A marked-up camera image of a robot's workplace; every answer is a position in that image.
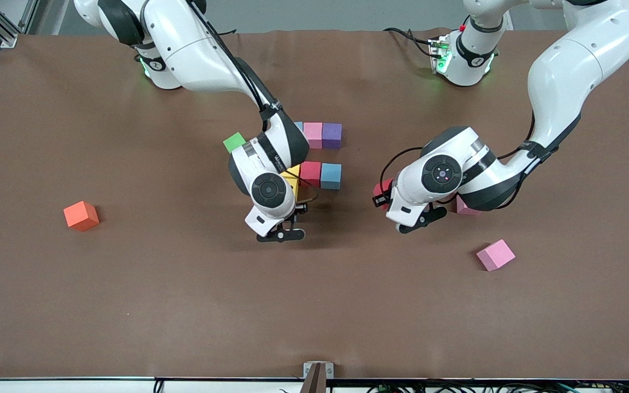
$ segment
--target foam block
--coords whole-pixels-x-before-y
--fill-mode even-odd
[[[393,177],[390,177],[386,181],[382,181],[382,190],[387,191],[388,189],[390,189],[390,186],[392,185],[392,179],[393,179]],[[375,188],[372,189],[372,196],[381,195],[382,194],[382,190],[380,189],[380,183],[376,182],[375,183]],[[380,208],[383,209],[383,210],[387,210],[387,206],[389,206],[389,204],[381,205]]]
[[[322,123],[304,123],[305,138],[310,143],[310,149],[322,148]]]
[[[98,225],[98,215],[94,206],[81,201],[64,209],[67,226],[79,232],[86,231]]]
[[[455,197],[455,212],[457,214],[465,214],[468,216],[477,216],[481,211],[475,211],[465,205],[465,202],[461,199],[460,195]]]
[[[283,172],[282,174],[280,174],[280,176],[283,176],[286,179],[297,179],[298,176],[300,176],[300,166],[295,165],[292,168],[288,169],[287,172]]]
[[[320,187],[319,179],[322,177],[321,162],[305,161],[300,164],[300,179],[309,182],[313,187]],[[300,182],[300,186],[307,187],[307,183]]]
[[[341,124],[324,123],[322,125],[322,148],[341,149]]]
[[[229,138],[222,141],[222,144],[225,145],[225,149],[227,149],[227,152],[229,153],[231,153],[232,150],[237,149],[237,147],[240,147],[241,145],[246,143],[247,141],[244,140],[242,134],[238,132],[237,134],[234,134],[233,136],[230,136]]]
[[[293,193],[295,194],[295,202],[298,201],[298,194],[300,192],[300,185],[298,184],[298,179],[295,177],[285,177],[285,181],[290,184],[290,187],[293,189]]]
[[[341,164],[323,163],[319,184],[324,189],[341,189]]]
[[[507,262],[514,259],[516,255],[511,251],[504,239],[497,241],[491,246],[477,252],[477,257],[482,261],[487,271],[499,269]]]

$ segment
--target purple cube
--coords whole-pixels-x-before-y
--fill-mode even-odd
[[[322,126],[322,148],[341,149],[341,124],[324,123]]]

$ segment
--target blue cube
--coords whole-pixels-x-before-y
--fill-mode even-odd
[[[319,184],[323,189],[341,189],[341,164],[322,163]]]

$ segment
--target brown table surface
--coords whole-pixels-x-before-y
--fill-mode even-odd
[[[342,189],[290,244],[255,241],[227,172],[222,141],[260,130],[247,97],[160,91],[110,37],[23,35],[0,54],[0,376],[629,378],[629,62],[509,209],[404,236],[370,201],[452,125],[517,146],[559,34],[506,33],[468,88],[391,33],[228,37],[293,119],[344,124],[308,157]],[[473,252],[499,239],[517,258],[488,273]]]

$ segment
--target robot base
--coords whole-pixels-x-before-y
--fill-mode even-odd
[[[484,74],[489,72],[494,54],[486,61],[478,57],[477,64],[479,65],[470,67],[467,60],[458,54],[456,43],[459,35],[460,32],[456,30],[429,42],[430,52],[440,56],[440,59],[431,58],[431,69],[435,74],[443,75],[454,85],[462,87],[476,85]]]

